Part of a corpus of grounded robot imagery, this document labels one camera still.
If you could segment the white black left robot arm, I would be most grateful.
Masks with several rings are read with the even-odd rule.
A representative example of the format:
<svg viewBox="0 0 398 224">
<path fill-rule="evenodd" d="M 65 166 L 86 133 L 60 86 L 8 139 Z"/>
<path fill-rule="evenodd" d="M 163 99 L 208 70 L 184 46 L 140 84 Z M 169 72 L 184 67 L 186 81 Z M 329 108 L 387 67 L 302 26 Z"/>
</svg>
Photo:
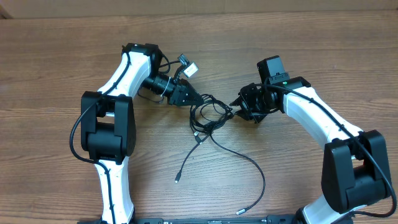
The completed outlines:
<svg viewBox="0 0 398 224">
<path fill-rule="evenodd" d="M 166 97 L 170 105 L 198 106 L 200 94 L 187 78 L 197 65 L 180 55 L 173 77 L 162 71 L 165 55 L 155 44 L 128 43 L 122 47 L 121 63 L 113 76 L 97 91 L 81 97 L 81 115 L 71 135 L 81 129 L 81 147 L 89 154 L 99 175 L 103 213 L 97 223 L 132 223 L 134 204 L 129 193 L 128 162 L 136 145 L 136 122 L 133 99 L 141 88 Z"/>
</svg>

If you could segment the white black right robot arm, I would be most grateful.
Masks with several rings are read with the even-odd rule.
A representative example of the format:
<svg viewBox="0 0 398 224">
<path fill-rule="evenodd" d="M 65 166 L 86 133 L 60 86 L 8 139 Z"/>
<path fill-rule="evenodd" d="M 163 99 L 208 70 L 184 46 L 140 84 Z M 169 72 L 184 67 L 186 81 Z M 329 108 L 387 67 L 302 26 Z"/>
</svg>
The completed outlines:
<svg viewBox="0 0 398 224">
<path fill-rule="evenodd" d="M 236 115 L 255 123 L 280 111 L 303 126 L 323 149 L 321 196 L 295 214 L 269 215 L 266 223 L 352 223 L 356 215 L 387 218 L 397 209 L 386 141 L 376 130 L 347 122 L 303 77 L 291 78 L 278 55 L 257 63 L 260 83 L 232 102 Z"/>
</svg>

